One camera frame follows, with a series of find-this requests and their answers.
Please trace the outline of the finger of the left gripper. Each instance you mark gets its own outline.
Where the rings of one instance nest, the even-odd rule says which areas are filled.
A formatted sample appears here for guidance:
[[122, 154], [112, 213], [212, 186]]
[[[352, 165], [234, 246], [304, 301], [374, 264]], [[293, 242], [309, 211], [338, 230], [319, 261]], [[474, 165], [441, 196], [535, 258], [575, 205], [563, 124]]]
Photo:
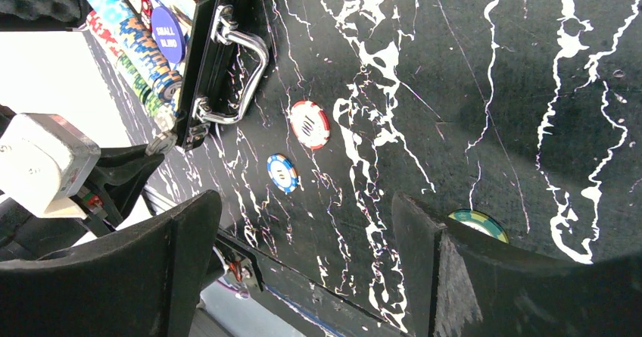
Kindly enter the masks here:
[[145, 146], [103, 148], [92, 170], [92, 192], [102, 201], [110, 225], [131, 213], [148, 179], [164, 162], [164, 154], [147, 154]]

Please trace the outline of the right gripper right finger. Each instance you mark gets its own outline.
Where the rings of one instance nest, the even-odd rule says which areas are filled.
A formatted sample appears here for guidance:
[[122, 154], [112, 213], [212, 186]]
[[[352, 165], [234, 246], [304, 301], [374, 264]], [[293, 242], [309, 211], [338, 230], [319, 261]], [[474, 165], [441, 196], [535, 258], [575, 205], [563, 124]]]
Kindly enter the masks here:
[[398, 192], [391, 218], [417, 336], [639, 336], [641, 255], [576, 264]]

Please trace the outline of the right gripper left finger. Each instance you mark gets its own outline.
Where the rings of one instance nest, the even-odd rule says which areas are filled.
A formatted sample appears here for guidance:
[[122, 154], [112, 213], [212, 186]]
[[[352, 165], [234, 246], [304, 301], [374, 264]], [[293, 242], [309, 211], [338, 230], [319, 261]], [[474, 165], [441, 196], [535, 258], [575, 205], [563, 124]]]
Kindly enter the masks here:
[[174, 208], [36, 261], [1, 264], [3, 336], [187, 336], [222, 202]]

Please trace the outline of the grey white poker chip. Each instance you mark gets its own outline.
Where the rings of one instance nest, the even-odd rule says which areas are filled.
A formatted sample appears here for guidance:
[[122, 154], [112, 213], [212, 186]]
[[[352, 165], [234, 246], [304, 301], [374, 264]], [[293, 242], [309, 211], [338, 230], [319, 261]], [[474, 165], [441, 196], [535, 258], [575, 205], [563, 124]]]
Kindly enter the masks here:
[[177, 143], [178, 136], [172, 130], [163, 131], [149, 142], [145, 149], [145, 154], [151, 156], [154, 154], [167, 154]]

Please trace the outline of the blue small blind button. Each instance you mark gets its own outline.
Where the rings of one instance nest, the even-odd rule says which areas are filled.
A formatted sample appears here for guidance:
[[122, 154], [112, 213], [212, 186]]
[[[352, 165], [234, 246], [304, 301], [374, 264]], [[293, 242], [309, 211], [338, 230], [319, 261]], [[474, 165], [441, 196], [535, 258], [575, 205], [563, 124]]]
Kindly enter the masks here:
[[174, 13], [165, 6], [156, 7], [151, 14], [152, 36], [164, 57], [178, 64], [186, 56], [185, 34]]

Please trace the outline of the black poker chip case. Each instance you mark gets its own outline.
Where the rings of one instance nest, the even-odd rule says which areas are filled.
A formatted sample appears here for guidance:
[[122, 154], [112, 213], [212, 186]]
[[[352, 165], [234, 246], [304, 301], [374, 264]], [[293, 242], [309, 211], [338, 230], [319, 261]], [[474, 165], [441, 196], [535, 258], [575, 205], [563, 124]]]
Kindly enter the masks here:
[[[185, 58], [178, 64], [169, 62], [170, 67], [181, 74], [182, 86], [171, 102], [164, 102], [171, 106], [176, 117], [171, 129], [178, 136], [176, 146], [190, 151], [202, 145], [212, 126], [239, 122], [270, 60], [264, 41], [238, 28], [234, 10], [242, 0], [126, 2], [151, 34], [151, 14], [159, 6], [174, 13], [185, 34]], [[1, 28], [4, 31], [89, 30], [86, 18], [90, 11], [95, 10], [87, 0], [1, 0]], [[210, 103], [220, 93], [220, 76], [227, 68], [234, 47], [254, 52], [259, 62], [233, 109], [214, 111]]]

